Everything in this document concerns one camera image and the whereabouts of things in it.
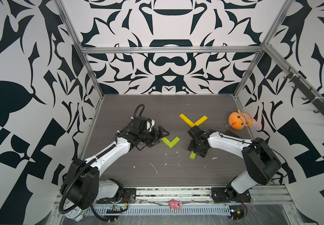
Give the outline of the yellow block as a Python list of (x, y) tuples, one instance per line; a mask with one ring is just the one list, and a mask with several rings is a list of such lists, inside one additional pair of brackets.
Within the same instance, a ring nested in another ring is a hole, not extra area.
[(183, 113), (179, 115), (179, 117), (191, 128), (194, 127), (196, 124), (192, 122), (188, 117), (186, 117)]
[(203, 124), (206, 120), (208, 119), (208, 117), (206, 115), (204, 115), (203, 117), (201, 117), (199, 120), (197, 120), (194, 125), (195, 126), (200, 126), (201, 124)]

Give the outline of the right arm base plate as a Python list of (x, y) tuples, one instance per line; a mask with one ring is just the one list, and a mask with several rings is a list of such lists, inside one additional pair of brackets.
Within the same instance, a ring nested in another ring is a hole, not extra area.
[(248, 203), (251, 201), (251, 195), (248, 190), (239, 194), (231, 187), (212, 187), (211, 198), (215, 203)]

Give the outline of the green long block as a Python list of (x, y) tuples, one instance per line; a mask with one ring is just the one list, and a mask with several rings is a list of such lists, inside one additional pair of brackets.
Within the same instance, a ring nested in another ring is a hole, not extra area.
[(191, 154), (190, 154), (190, 158), (195, 159), (196, 158), (196, 153), (192, 151)]
[(180, 141), (180, 138), (179, 137), (175, 137), (169, 144), (168, 144), (168, 146), (170, 147), (170, 148), (173, 148), (177, 143), (179, 143), (179, 141)]

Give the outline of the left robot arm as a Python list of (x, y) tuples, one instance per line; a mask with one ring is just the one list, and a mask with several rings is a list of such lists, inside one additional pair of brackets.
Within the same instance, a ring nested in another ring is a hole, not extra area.
[(100, 187), (100, 177), (120, 157), (137, 148), (140, 143), (144, 147), (153, 147), (169, 132), (162, 126), (155, 127), (155, 121), (145, 118), (142, 113), (144, 104), (136, 107), (131, 121), (115, 134), (114, 141), (95, 155), (73, 160), (61, 186), (62, 198), (59, 213), (66, 214), (76, 207), (82, 210), (89, 208), (96, 199), (120, 199), (123, 186), (114, 179), (108, 179)]

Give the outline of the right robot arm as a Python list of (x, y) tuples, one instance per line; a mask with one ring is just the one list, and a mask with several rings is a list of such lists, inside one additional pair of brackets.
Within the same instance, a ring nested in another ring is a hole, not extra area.
[(246, 170), (226, 187), (227, 199), (230, 201), (256, 185), (267, 185), (282, 167), (275, 152), (261, 138), (243, 139), (230, 131), (202, 130), (198, 126), (190, 128), (188, 135), (192, 138), (188, 150), (203, 158), (210, 148), (214, 148), (244, 160)]

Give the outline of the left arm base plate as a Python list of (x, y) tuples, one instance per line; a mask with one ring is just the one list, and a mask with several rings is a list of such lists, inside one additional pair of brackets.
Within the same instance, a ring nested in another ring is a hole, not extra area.
[(96, 202), (98, 204), (135, 203), (136, 193), (136, 188), (123, 188), (122, 190), (118, 190), (114, 197), (102, 198), (97, 200)]

